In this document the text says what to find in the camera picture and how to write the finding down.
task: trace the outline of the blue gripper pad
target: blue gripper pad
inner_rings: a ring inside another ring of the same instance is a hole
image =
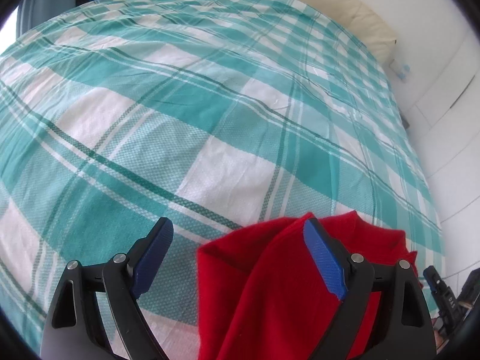
[[[343,268],[309,220],[303,225],[303,239],[328,291],[343,300],[347,294]]]
[[[138,299],[141,294],[146,293],[150,289],[172,240],[173,223],[167,219],[135,266],[133,285],[130,289],[135,299]]]

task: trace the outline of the bed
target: bed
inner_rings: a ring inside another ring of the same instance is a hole
[[[88,3],[7,49],[0,91],[0,307],[36,351],[65,264],[127,251],[160,216],[174,240],[139,304],[171,359],[198,353],[198,246],[245,225],[356,210],[444,269],[382,67],[300,0]]]

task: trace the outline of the bed cover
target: bed cover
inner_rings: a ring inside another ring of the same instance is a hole
[[[139,304],[171,359],[197,356],[197,247],[244,225],[357,210],[444,269],[385,73],[299,0],[99,0],[0,72],[0,307],[36,351],[66,262],[127,251],[160,216],[174,240]]]

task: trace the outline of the silver rivet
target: silver rivet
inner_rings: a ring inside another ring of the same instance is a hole
[[[398,263],[403,269],[409,269],[410,263],[406,259],[401,259]]]
[[[78,261],[75,259],[69,261],[67,264],[67,269],[75,269],[76,267],[78,267]]]
[[[119,254],[116,254],[115,256],[113,256],[113,262],[114,263],[123,263],[126,258],[127,258],[127,256],[125,254],[119,253]]]
[[[350,257],[354,263],[363,263],[363,256],[358,253],[353,253]]]

